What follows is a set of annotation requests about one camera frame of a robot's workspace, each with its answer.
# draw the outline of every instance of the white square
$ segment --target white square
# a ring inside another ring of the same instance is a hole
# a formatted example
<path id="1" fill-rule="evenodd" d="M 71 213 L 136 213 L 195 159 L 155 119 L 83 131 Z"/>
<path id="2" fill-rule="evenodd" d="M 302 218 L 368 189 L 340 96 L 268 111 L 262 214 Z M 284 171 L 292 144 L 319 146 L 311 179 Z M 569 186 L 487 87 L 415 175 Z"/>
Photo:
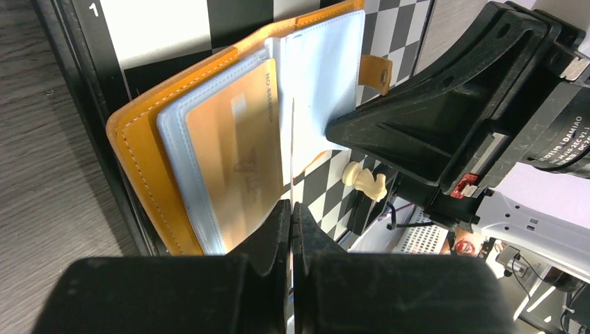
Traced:
<path id="1" fill-rule="evenodd" d="M 411 5 L 414 3 L 416 3 L 416 0 L 401 0 L 399 2 L 399 6 L 402 7 L 402 6 L 407 6 L 407 5 Z"/>
<path id="2" fill-rule="evenodd" d="M 319 196 L 312 204 L 308 206 L 316 223 L 321 220 L 324 215 L 324 205 L 326 204 L 326 193 Z"/>
<path id="3" fill-rule="evenodd" d="M 336 223 L 338 223 L 338 215 L 340 214 L 340 206 L 342 203 L 338 203 L 328 214 L 321 220 L 321 230 L 328 233 Z"/>
<path id="4" fill-rule="evenodd" d="M 379 11 L 381 0 L 365 0 L 365 13 L 372 14 Z"/>
<path id="5" fill-rule="evenodd" d="M 357 86 L 356 87 L 356 106 L 360 106 L 362 104 L 362 92 L 365 90 L 364 86 Z"/>
<path id="6" fill-rule="evenodd" d="M 295 203 L 303 203 L 303 187 L 305 185 L 305 179 L 299 182 L 296 186 L 291 185 L 293 187 L 293 198 L 291 198 L 291 205 L 295 205 Z"/>
<path id="7" fill-rule="evenodd" d="M 281 200 L 290 200 L 291 199 L 291 189 L 289 189 L 289 191 L 287 191 L 286 193 L 282 194 L 280 196 Z"/>
<path id="8" fill-rule="evenodd" d="M 412 23 L 410 24 L 410 31 L 408 32 L 408 39 L 406 45 L 410 45 L 420 40 L 424 23 L 426 22 L 426 14 L 428 14 L 429 2 L 424 1 L 417 3 L 414 7 L 414 14 L 412 15 Z"/>
<path id="9" fill-rule="evenodd" d="M 401 79 L 400 79 L 400 80 L 397 82 L 397 84 L 398 84 L 398 85 L 399 85 L 399 84 L 402 84 L 403 82 L 406 82 L 406 81 L 408 81 L 409 79 L 410 79 L 410 76 L 408 75 L 408 76 L 407 76 L 407 77 L 405 77 L 405 78 L 401 78 Z"/>
<path id="10" fill-rule="evenodd" d="M 344 150 L 330 160 L 330 171 L 328 172 L 328 188 L 332 188 L 336 182 L 342 182 L 342 173 L 350 162 L 350 150 Z"/>
<path id="11" fill-rule="evenodd" d="M 324 162 L 330 160 L 331 157 L 332 151 L 325 151 L 319 158 L 317 158 L 305 169 L 305 175 L 309 175 L 311 172 L 316 170 L 316 168 L 320 167 Z"/>
<path id="12" fill-rule="evenodd" d="M 338 224 L 336 225 L 336 233 L 334 233 L 334 240 L 340 238 L 340 236 L 346 232 L 346 230 L 348 230 L 348 227 L 346 226 L 349 223 L 349 219 L 350 219 L 350 214 L 351 214 L 352 210 L 348 211 L 344 217 L 342 217 L 342 219 L 340 219 L 340 221 L 338 222 Z"/>
<path id="13" fill-rule="evenodd" d="M 319 9 L 320 0 L 274 0 L 274 21 L 307 14 Z"/>
<path id="14" fill-rule="evenodd" d="M 397 76 L 399 75 L 399 67 L 401 66 L 401 60 L 404 58 L 404 50 L 406 47 L 399 48 L 392 53 L 388 54 L 388 59 L 393 62 L 393 73 L 391 76 L 391 86 L 397 84 Z"/>
<path id="15" fill-rule="evenodd" d="M 344 191 L 342 192 L 342 198 L 345 198 L 353 190 L 354 190 L 354 186 L 344 186 Z"/>
<path id="16" fill-rule="evenodd" d="M 398 8 L 392 8 L 377 13 L 375 32 L 371 44 L 371 54 L 385 56 L 389 53 L 395 22 L 397 20 L 397 11 Z"/>
<path id="17" fill-rule="evenodd" d="M 100 3 L 122 70 L 211 49 L 206 1 Z"/>

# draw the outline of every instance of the black square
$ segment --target black square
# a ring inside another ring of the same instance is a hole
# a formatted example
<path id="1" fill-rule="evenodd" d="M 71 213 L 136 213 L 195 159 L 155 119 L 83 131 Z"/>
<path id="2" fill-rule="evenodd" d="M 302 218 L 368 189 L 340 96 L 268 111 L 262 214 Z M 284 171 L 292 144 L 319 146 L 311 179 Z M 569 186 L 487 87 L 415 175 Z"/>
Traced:
<path id="1" fill-rule="evenodd" d="M 320 8 L 324 8 L 324 7 L 328 7 L 331 5 L 335 5 L 337 3 L 343 2 L 343 0 L 320 0 L 319 1 L 319 7 Z"/>
<path id="2" fill-rule="evenodd" d="M 338 224 L 334 225 L 334 227 L 332 228 L 332 230 L 330 230 L 327 235 L 332 239 L 335 240 L 335 236 L 336 236 L 336 227 L 338 226 Z"/>
<path id="3" fill-rule="evenodd" d="M 370 54 L 373 46 L 373 35 L 377 25 L 377 13 L 365 15 L 365 32 L 362 35 L 362 54 Z"/>
<path id="4" fill-rule="evenodd" d="M 400 0 L 381 0 L 379 3 L 379 10 L 387 10 L 391 8 L 398 8 Z"/>
<path id="5" fill-rule="evenodd" d="M 324 214 L 326 216 L 334 207 L 342 201 L 344 195 L 344 183 L 338 181 L 326 192 L 326 199 L 324 200 Z"/>
<path id="6" fill-rule="evenodd" d="M 379 95 L 379 92 L 377 90 L 373 89 L 372 87 L 365 86 L 362 90 L 362 97 L 360 98 L 360 103 L 366 103 L 374 99 L 377 95 Z"/>
<path id="7" fill-rule="evenodd" d="M 195 65 L 212 54 L 213 52 L 211 50 L 207 50 L 125 70 L 125 77 L 131 97 L 138 97 L 155 85 Z"/>
<path id="8" fill-rule="evenodd" d="M 207 0 L 211 46 L 227 47 L 272 23 L 273 0 Z"/>
<path id="9" fill-rule="evenodd" d="M 412 74 L 412 69 L 416 63 L 419 43 L 420 41 L 414 42 L 404 50 L 404 56 L 401 58 L 401 64 L 399 65 L 399 74 L 397 75 L 398 81 Z"/>
<path id="10" fill-rule="evenodd" d="M 314 169 L 305 177 L 303 187 L 303 204 L 311 205 L 321 194 L 328 190 L 328 174 L 330 172 L 330 160 Z"/>
<path id="11" fill-rule="evenodd" d="M 410 25 L 412 24 L 412 18 L 414 16 L 414 7 L 416 7 L 416 5 L 408 5 L 399 8 L 389 52 L 393 52 L 406 46 L 408 33 L 410 32 Z"/>
<path id="12" fill-rule="evenodd" d="M 365 160 L 362 162 L 362 169 L 368 168 L 370 171 L 373 171 L 375 168 L 375 158 L 367 156 Z"/>
<path id="13" fill-rule="evenodd" d="M 365 157 L 366 156 L 359 151 L 352 150 L 351 152 L 351 161 L 361 162 Z"/>
<path id="14" fill-rule="evenodd" d="M 293 185 L 297 185 L 299 184 L 301 181 L 303 181 L 303 179 L 305 179 L 305 171 L 303 171 L 303 173 L 297 175 L 296 177 L 293 178 Z"/>
<path id="15" fill-rule="evenodd" d="M 338 221 L 341 221 L 346 213 L 348 213 L 352 207 L 354 206 L 354 200 L 356 199 L 356 194 L 358 191 L 353 190 L 350 194 L 346 195 L 346 197 L 342 200 L 342 204 L 340 205 L 340 213 L 338 214 Z"/>

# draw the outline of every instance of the number 1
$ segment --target number 1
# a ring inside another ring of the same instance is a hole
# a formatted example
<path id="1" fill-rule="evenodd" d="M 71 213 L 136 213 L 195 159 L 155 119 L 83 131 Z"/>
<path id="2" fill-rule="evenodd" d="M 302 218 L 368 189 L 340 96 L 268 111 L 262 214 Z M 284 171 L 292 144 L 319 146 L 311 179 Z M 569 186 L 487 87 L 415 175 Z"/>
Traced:
<path id="1" fill-rule="evenodd" d="M 96 3 L 93 3 L 92 5 L 90 5 L 90 7 L 88 7 L 88 9 L 93 10 L 94 16 L 98 17 L 98 10 L 96 10 Z"/>

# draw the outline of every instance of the leather wallet cover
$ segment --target leather wallet cover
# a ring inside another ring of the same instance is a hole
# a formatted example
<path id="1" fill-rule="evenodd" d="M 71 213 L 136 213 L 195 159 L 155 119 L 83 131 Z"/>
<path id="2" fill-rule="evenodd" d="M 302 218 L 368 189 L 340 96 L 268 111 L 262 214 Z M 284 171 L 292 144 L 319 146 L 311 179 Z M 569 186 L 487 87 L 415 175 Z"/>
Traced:
<path id="1" fill-rule="evenodd" d="M 168 105 L 158 128 L 205 254 L 224 255 L 282 194 L 275 59 L 261 50 Z"/>
<path id="2" fill-rule="evenodd" d="M 142 94 L 114 113 L 107 122 L 107 135 L 142 206 L 172 255 L 199 255 L 203 251 L 193 231 L 172 166 L 157 129 L 157 116 L 170 102 L 193 90 L 231 65 L 262 47 L 269 37 L 285 37 L 313 24 L 364 7 L 363 0 L 348 0 L 307 15 L 269 24 L 227 49 L 199 62 Z M 383 92 L 387 90 L 390 62 L 361 63 L 360 79 Z M 372 79 L 378 73 L 382 80 Z"/>

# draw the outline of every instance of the chess piece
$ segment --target chess piece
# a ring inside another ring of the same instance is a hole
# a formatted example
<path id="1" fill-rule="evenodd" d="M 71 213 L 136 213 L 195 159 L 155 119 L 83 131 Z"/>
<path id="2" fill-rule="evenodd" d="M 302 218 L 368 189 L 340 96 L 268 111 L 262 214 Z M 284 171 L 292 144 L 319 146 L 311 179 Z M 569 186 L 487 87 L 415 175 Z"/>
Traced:
<path id="1" fill-rule="evenodd" d="M 385 175 L 377 174 L 377 180 L 368 169 L 362 169 L 358 162 L 352 161 L 342 173 L 342 182 L 347 186 L 354 185 L 356 190 L 362 191 L 368 198 L 382 200 L 387 195 L 385 189 Z"/>

